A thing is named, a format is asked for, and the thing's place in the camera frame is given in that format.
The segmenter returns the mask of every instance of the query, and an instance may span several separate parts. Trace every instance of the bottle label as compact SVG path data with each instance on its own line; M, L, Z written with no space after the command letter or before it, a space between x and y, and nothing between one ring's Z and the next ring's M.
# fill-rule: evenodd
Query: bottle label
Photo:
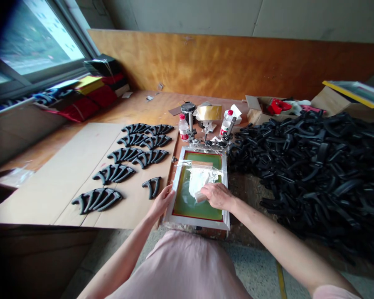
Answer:
M220 128L220 136L223 136L223 133L227 132L228 130L229 130L228 127L222 125Z
M187 130L179 130L179 132L180 132L180 137L182 138L182 140L188 139Z

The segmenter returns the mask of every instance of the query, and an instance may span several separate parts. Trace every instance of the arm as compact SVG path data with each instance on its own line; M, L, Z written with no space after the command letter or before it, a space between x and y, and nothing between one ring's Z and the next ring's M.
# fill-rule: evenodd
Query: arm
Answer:
M174 195L174 191L168 193L171 188L172 185L169 185L162 190L153 202L147 215L105 265L97 272L79 295L78 299L105 298L129 279L151 229L164 213L169 201Z
M318 287L327 284L360 296L321 256L280 224L233 196L223 184L207 184L201 189L201 193L206 195L214 208L227 210L236 216L285 270L308 289L311 296Z

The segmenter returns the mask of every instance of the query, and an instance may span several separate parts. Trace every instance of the window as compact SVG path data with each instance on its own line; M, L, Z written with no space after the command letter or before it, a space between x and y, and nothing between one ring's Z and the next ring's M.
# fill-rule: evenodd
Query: window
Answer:
M94 52L69 18L54 0L18 1L0 41L0 97L86 73Z

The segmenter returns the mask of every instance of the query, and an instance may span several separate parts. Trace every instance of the woman's left hand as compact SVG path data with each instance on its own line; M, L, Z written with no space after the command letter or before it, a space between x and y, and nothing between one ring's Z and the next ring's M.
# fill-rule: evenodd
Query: woman's left hand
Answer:
M165 212L167 206L169 205L170 200L175 195L175 191L171 190L172 186L173 184L166 186L162 190L162 192L159 193L159 195L154 200L153 205L151 206L150 210L147 213L147 218L155 222Z

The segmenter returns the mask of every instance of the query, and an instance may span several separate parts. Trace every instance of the water bottle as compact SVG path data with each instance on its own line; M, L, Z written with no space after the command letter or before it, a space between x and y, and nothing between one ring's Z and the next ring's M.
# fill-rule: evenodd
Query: water bottle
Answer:
M182 113L179 115L179 132L180 132L180 137L182 138L183 142L188 142L188 134L187 130L189 129L187 121L186 121L186 116Z
M232 119L233 119L233 110L229 110L227 112L227 115L224 117L223 122L221 123L220 136L223 136L223 133L229 130Z

